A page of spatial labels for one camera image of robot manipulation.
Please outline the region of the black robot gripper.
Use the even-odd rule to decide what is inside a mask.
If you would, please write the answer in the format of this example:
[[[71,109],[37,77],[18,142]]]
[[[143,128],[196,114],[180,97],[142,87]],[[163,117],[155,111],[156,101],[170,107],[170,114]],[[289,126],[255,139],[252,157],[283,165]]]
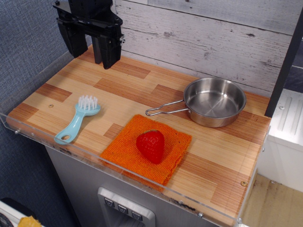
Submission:
[[[77,58],[86,52],[85,34],[92,37],[96,64],[111,68],[121,58],[123,21],[112,10],[111,0],[56,0],[57,24],[70,52]]]

